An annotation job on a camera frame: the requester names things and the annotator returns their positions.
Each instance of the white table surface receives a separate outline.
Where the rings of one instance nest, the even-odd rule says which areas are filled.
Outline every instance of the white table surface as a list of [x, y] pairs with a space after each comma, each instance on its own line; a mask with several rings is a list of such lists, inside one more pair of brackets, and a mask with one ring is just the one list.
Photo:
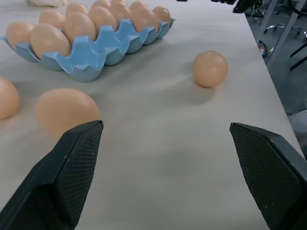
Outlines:
[[[0, 122], [0, 208], [57, 141], [35, 121], [37, 98], [71, 87], [93, 97], [105, 123], [77, 230], [268, 229], [244, 181], [230, 123], [279, 133], [301, 151], [244, 15], [210, 0], [147, 2], [177, 18], [170, 33], [92, 83], [30, 63], [0, 43], [0, 74], [21, 96], [19, 113]], [[42, 10], [1, 0], [0, 34], [13, 20], [37, 23]], [[195, 84], [191, 72], [196, 55], [210, 49], [229, 62], [216, 89]]]

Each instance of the white cloth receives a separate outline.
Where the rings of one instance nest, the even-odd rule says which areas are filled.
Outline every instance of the white cloth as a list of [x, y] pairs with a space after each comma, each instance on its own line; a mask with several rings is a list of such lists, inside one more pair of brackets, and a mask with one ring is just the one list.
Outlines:
[[27, 0], [28, 3], [36, 6], [61, 7], [67, 4], [67, 0]]

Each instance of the metal pole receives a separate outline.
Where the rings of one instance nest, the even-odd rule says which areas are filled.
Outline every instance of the metal pole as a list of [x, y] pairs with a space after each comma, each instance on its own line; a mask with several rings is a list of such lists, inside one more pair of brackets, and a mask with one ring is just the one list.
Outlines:
[[258, 30], [258, 34], [257, 34], [257, 37], [256, 37], [256, 43], [258, 44], [258, 42], [260, 41], [260, 38], [261, 36], [263, 35], [263, 32], [264, 30], [267, 28], [267, 25], [268, 25], [268, 22], [269, 22], [269, 19], [272, 15], [272, 12], [275, 8], [275, 5], [277, 3], [277, 0], [272, 0], [271, 3], [270, 3], [270, 6], [268, 8], [268, 11], [267, 13], [265, 14], [264, 16], [264, 19], [262, 21], [262, 24], [261, 24], [261, 27], [260, 29]]
[[[295, 8], [297, 8], [299, 11], [303, 8], [303, 5], [305, 4], [306, 0], [299, 0], [298, 4], [296, 4]], [[271, 57], [267, 63], [267, 68], [268, 70], [270, 70], [270, 68], [272, 67], [277, 55], [279, 54], [279, 52], [281, 51], [282, 47], [283, 47], [283, 43], [286, 40], [294, 22], [296, 21], [297, 18], [297, 14], [296, 13], [292, 13], [290, 16], [290, 19], [287, 23], [287, 25], [285, 26], [282, 35], [279, 37], [276, 46], [274, 47], [274, 50], [271, 54]]]

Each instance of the egg carton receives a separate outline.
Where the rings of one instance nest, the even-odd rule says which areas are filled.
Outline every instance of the egg carton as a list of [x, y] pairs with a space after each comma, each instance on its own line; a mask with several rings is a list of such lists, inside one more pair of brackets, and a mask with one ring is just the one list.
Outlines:
[[131, 20], [123, 19], [119, 22], [116, 32], [111, 26], [101, 26], [94, 42], [88, 36], [74, 38], [69, 56], [65, 57], [59, 52], [52, 52], [43, 54], [41, 60], [35, 55], [30, 43], [16, 44], [17, 51], [15, 51], [8, 43], [6, 36], [1, 40], [18, 55], [31, 62], [38, 62], [50, 70], [65, 71], [77, 81], [90, 82], [100, 75], [104, 65], [116, 65], [125, 54], [133, 54], [142, 46], [151, 44], [155, 39], [163, 38], [174, 21], [175, 19], [172, 18], [170, 25], [160, 22], [158, 32], [153, 27], [147, 27], [138, 33]]

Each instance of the egg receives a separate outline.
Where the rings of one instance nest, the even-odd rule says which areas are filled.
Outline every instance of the egg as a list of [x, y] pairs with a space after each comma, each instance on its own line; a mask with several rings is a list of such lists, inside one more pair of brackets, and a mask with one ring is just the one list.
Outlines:
[[214, 88], [222, 84], [227, 73], [227, 60], [216, 51], [201, 53], [193, 62], [194, 78], [199, 85], [206, 88]]
[[159, 30], [159, 20], [155, 13], [148, 8], [140, 7], [132, 13], [132, 22], [137, 32], [142, 32], [146, 27], [154, 27]]
[[97, 1], [94, 2], [94, 4], [92, 5], [92, 8], [93, 8], [93, 7], [96, 7], [96, 6], [101, 6], [101, 7], [107, 8], [107, 9], [109, 10], [109, 9], [110, 9], [110, 6], [111, 6], [111, 3], [108, 2], [107, 0], [97, 0]]
[[14, 115], [19, 107], [19, 95], [15, 86], [0, 75], [0, 120]]
[[135, 11], [138, 8], [141, 8], [141, 7], [148, 8], [148, 6], [147, 6], [147, 4], [145, 2], [143, 2], [143, 1], [135, 1], [134, 3], [132, 3], [130, 5], [130, 10], [131, 11]]
[[6, 27], [6, 38], [10, 46], [17, 50], [16, 44], [30, 42], [33, 25], [26, 22], [13, 22]]
[[73, 2], [71, 4], [69, 4], [66, 8], [66, 17], [71, 14], [71, 13], [75, 13], [75, 12], [79, 12], [79, 13], [84, 13], [84, 14], [88, 14], [88, 10], [85, 6]]
[[99, 120], [99, 109], [87, 94], [69, 88], [50, 90], [35, 105], [39, 125], [55, 137], [90, 121]]
[[153, 12], [160, 21], [167, 22], [169, 25], [171, 24], [171, 15], [166, 7], [157, 6], [153, 9]]
[[121, 2], [127, 6], [127, 2], [125, 0], [112, 0], [111, 4], [114, 4], [115, 2]]
[[63, 14], [54, 11], [46, 10], [39, 16], [39, 23], [50, 24], [56, 28], [63, 28], [66, 18]]
[[88, 36], [92, 41], [96, 39], [94, 23], [88, 15], [80, 12], [68, 15], [64, 23], [64, 31], [70, 43], [77, 36]]
[[49, 24], [38, 24], [31, 31], [31, 46], [39, 59], [44, 53], [59, 52], [63, 56], [71, 53], [71, 45], [66, 36]]
[[122, 2], [115, 2], [111, 4], [110, 11], [115, 17], [118, 23], [118, 26], [119, 26], [119, 21], [121, 19], [131, 19], [132, 18], [132, 15], [131, 15], [131, 12], [128, 6]]
[[91, 8], [88, 12], [88, 16], [94, 23], [96, 31], [99, 32], [99, 28], [103, 25], [111, 25], [113, 30], [117, 30], [117, 22], [113, 14], [106, 8], [96, 6]]

